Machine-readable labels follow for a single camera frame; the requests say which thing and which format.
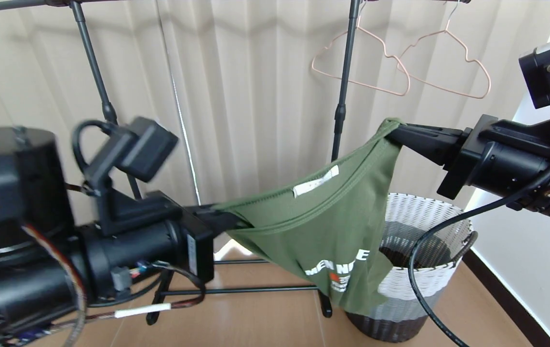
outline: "dark brown baseboard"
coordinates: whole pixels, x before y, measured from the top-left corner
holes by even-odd
[[[502,285],[502,282],[497,279],[495,274],[489,270],[473,250],[469,250],[464,255],[464,262],[534,347],[550,347],[550,336],[508,289]]]

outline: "beige curtain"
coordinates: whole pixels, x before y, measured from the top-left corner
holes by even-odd
[[[443,28],[452,2],[379,0],[363,26],[401,53],[417,37]],[[160,189],[195,204],[187,146],[202,203],[229,200],[286,184],[330,158],[339,81],[309,68],[313,55],[347,27],[349,0],[128,0],[83,5],[94,50],[119,120],[151,117],[188,143],[176,148],[143,191]],[[546,42],[550,1],[473,0],[461,4],[451,30],[484,62],[493,88],[482,100],[413,82],[405,97],[350,85],[341,155],[363,144],[385,117],[443,127],[473,127],[483,113],[511,118],[526,87],[517,58]],[[341,73],[345,38],[317,61]],[[445,36],[406,53],[408,70],[435,83],[482,94],[484,75]],[[405,83],[380,43],[358,33],[353,79],[402,90]],[[66,180],[81,176],[70,132],[101,119],[72,11],[37,7],[0,13],[0,125],[21,124],[57,135]],[[87,158],[104,140],[83,137]],[[126,178],[117,187],[130,194]],[[443,171],[404,150],[392,191],[440,198]],[[465,190],[456,204],[465,206]],[[72,194],[79,222],[92,218],[87,198]]]

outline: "brown tile floor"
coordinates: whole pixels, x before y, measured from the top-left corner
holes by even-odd
[[[292,285],[302,283],[270,264],[219,266],[210,287]],[[175,278],[173,288],[189,288],[188,281]],[[149,305],[146,295],[123,306]],[[106,309],[90,310],[92,313]],[[462,264],[438,302],[436,312],[464,341],[478,346],[530,346],[524,335]],[[65,334],[50,336],[33,347],[62,345]],[[323,318],[315,292],[263,294],[220,294],[189,309],[163,312],[152,327],[143,316],[107,320],[87,326],[80,347],[385,347],[356,330],[338,309]],[[453,345],[430,320],[420,334],[398,347]]]

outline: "laundry basket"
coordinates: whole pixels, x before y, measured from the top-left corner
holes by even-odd
[[[427,320],[407,277],[407,264],[416,240],[431,227],[462,210],[443,201],[391,193],[380,251],[394,265],[378,291],[387,301],[369,316],[346,312],[352,323],[367,336],[387,342],[403,342],[416,336]],[[461,257],[477,237],[470,220],[462,220],[438,231],[425,241],[416,255],[415,279],[433,307],[455,272]]]

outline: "pink wire hanger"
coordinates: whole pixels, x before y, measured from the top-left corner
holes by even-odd
[[[433,86],[435,88],[438,88],[438,89],[441,89],[441,90],[444,90],[446,92],[450,92],[450,93],[454,93],[454,94],[457,94],[457,95],[462,95],[462,96],[467,96],[467,97],[473,97],[474,99],[483,99],[485,96],[487,96],[487,94],[489,94],[489,92],[491,91],[491,77],[489,76],[489,72],[487,72],[487,69],[484,68],[484,65],[478,61],[478,59],[471,59],[468,57],[468,53],[469,53],[469,50],[468,50],[468,47],[466,46],[466,44],[463,43],[463,41],[461,41],[458,37],[456,37],[453,33],[451,33],[451,31],[449,31],[448,27],[449,25],[451,24],[451,17],[453,17],[453,13],[455,13],[455,10],[457,9],[457,6],[459,6],[459,3],[460,3],[460,0],[457,0],[457,4],[455,5],[455,8],[453,9],[453,11],[451,11],[451,14],[448,16],[448,20],[446,21],[446,28],[444,28],[443,30],[440,30],[440,31],[436,31],[435,33],[430,33],[430,34],[427,34],[425,36],[422,36],[420,38],[418,38],[416,40],[416,42],[414,42],[414,44],[411,44],[409,46],[407,46],[407,48],[405,48],[405,50],[403,51],[403,53],[401,53],[401,57],[403,58],[403,55],[405,55],[405,52],[408,51],[408,49],[412,48],[412,47],[416,47],[416,45],[418,44],[418,42],[420,42],[420,40],[422,40],[423,38],[427,38],[427,37],[432,37],[434,35],[438,35],[438,34],[442,34],[442,33],[446,33],[448,34],[451,38],[453,38],[455,41],[458,42],[458,44],[460,44],[464,49],[466,49],[466,62],[475,62],[476,64],[478,64],[478,66],[482,69],[482,71],[484,72],[484,75],[485,77],[487,77],[487,90],[486,92],[484,92],[484,94],[482,94],[481,96],[476,96],[476,95],[471,95],[471,94],[466,94],[466,93],[462,93],[462,92],[457,92],[456,90],[451,90],[449,88],[444,88],[442,86],[438,86],[438,85],[435,85],[431,82],[427,82],[425,80],[422,80],[414,75],[410,75],[410,77],[412,77],[413,79],[415,79],[416,81],[419,81],[419,82],[422,82],[424,84],[427,84],[427,85],[430,85],[430,86]],[[402,70],[403,71],[406,71],[405,70],[405,67],[403,65],[399,66],[397,65],[397,68],[399,70]]]
[[[372,89],[375,89],[375,90],[379,90],[381,92],[386,92],[386,93],[397,95],[397,96],[404,96],[404,95],[407,94],[407,92],[410,91],[410,85],[411,85],[410,77],[411,77],[411,75],[409,73],[407,73],[407,70],[405,70],[405,66],[401,62],[400,58],[398,58],[396,55],[389,55],[387,53],[387,44],[385,44],[385,42],[381,38],[377,37],[376,35],[374,35],[370,31],[368,31],[365,28],[361,27],[361,14],[362,14],[362,10],[365,8],[366,4],[367,4],[367,0],[364,0],[363,5],[361,7],[361,10],[359,11],[358,21],[356,22],[356,29],[362,31],[363,33],[368,34],[370,37],[375,38],[376,40],[378,40],[379,42],[382,43],[384,56],[387,57],[387,58],[394,58],[397,61],[397,69],[402,71],[403,73],[405,73],[405,77],[407,78],[407,88],[405,89],[405,92],[397,93],[397,92],[393,92],[392,90],[387,90],[387,89],[384,89],[384,88],[380,88],[378,86],[367,85],[365,83],[358,82],[358,81],[349,80],[349,82],[354,83],[355,85],[365,86],[367,88],[372,88]],[[345,35],[347,33],[348,33],[347,30],[343,31],[343,33],[337,35],[334,39],[332,39],[332,41],[330,41],[328,46],[325,46],[316,55],[314,55],[313,59],[311,60],[311,70],[314,70],[315,72],[321,73],[325,76],[332,77],[333,79],[338,79],[338,80],[341,79],[341,77],[339,77],[339,76],[334,76],[334,75],[331,75],[330,73],[326,73],[324,71],[321,71],[321,70],[318,70],[317,68],[315,68],[315,59],[317,59],[317,57],[319,57],[324,52],[326,52],[328,49],[330,49],[338,38],[342,37],[343,35]]]

